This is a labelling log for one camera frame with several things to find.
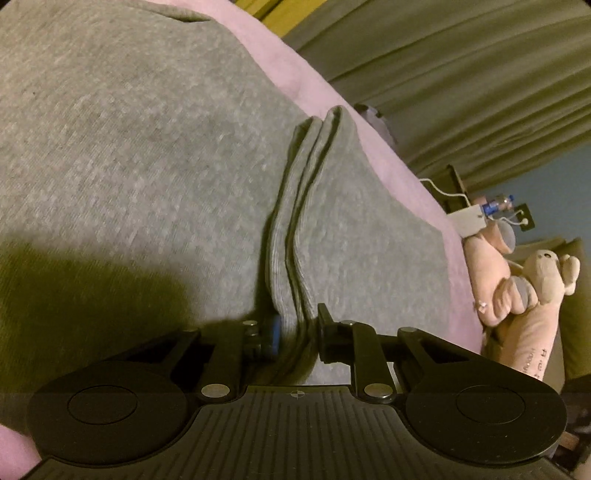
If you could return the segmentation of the white charger box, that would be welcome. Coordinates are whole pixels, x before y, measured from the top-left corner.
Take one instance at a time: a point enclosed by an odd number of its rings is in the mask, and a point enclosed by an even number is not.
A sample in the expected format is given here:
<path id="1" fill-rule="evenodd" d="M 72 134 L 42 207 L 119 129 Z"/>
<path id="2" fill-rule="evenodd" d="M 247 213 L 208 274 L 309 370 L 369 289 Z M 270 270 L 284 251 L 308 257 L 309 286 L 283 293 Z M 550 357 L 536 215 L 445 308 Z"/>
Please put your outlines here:
<path id="1" fill-rule="evenodd" d="M 487 217 L 480 205 L 472 205 L 447 215 L 462 238 L 476 235 L 487 226 Z"/>

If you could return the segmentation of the pink plush toy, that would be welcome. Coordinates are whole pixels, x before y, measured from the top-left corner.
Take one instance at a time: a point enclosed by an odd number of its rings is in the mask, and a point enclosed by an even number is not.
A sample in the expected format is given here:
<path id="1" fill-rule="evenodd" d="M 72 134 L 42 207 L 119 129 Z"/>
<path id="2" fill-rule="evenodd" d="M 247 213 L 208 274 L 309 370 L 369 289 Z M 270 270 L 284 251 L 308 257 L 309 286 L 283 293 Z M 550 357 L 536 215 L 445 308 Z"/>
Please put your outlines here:
<path id="1" fill-rule="evenodd" d="M 517 264 L 508 259 L 515 242 L 513 227 L 503 220 L 490 220 L 464 239 L 474 307 L 485 330 L 496 337 L 495 360 L 542 381 L 560 308 L 576 291 L 581 262 L 541 249 Z"/>

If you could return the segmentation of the plastic bottle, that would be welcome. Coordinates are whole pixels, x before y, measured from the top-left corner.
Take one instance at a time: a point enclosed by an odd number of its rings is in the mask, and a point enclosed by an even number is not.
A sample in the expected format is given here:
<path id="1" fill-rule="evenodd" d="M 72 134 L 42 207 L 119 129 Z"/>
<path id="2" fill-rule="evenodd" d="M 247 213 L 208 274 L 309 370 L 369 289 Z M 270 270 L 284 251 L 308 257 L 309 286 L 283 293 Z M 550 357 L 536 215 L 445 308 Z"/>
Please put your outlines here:
<path id="1" fill-rule="evenodd" d="M 512 210 L 513 202 L 513 195 L 498 195 L 491 199 L 486 198 L 481 208 L 487 217 L 492 217 L 499 212 Z"/>

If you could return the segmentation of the grey-green curtain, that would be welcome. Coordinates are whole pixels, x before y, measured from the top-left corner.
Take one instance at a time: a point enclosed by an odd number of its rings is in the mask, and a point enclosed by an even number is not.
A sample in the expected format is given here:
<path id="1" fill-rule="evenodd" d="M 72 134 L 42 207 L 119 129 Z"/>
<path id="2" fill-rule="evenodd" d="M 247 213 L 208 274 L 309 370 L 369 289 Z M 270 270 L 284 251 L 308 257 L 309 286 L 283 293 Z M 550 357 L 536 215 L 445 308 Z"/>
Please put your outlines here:
<path id="1" fill-rule="evenodd" d="M 583 1 L 329 1 L 284 40 L 419 176 L 485 189 L 590 141 Z"/>

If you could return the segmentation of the yellow curtain stripe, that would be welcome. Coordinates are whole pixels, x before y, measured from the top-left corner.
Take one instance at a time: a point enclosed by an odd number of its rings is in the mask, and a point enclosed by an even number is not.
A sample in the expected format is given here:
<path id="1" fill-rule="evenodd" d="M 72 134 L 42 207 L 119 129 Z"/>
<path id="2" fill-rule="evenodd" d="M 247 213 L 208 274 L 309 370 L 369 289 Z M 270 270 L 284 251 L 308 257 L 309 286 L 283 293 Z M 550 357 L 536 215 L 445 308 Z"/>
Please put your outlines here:
<path id="1" fill-rule="evenodd" d="M 235 0 L 235 5 L 238 8 L 259 20 L 263 20 L 274 9 L 283 4 L 283 0 Z"/>

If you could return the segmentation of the black wall socket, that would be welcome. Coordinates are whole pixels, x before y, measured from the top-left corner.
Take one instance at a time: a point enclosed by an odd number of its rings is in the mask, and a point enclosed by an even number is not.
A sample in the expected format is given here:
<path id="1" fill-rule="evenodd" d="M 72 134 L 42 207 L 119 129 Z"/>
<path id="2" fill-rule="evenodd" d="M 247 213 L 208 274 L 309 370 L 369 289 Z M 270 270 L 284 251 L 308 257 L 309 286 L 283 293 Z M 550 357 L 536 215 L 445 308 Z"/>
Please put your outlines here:
<path id="1" fill-rule="evenodd" d="M 526 203 L 517 205 L 509 220 L 514 226 L 519 227 L 522 231 L 528 231 L 535 228 L 535 221 L 529 206 Z"/>

